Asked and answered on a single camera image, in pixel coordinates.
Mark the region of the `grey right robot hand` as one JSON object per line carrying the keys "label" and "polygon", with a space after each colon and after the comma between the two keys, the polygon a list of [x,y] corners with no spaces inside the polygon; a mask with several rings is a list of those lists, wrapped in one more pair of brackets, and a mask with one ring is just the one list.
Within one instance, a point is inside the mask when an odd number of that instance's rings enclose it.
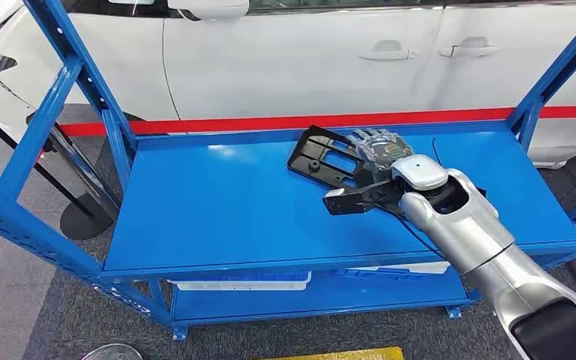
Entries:
{"label": "grey right robot hand", "polygon": [[346,137],[364,160],[375,182],[391,178],[392,164],[414,154],[411,146],[397,133],[385,128],[355,129]]}

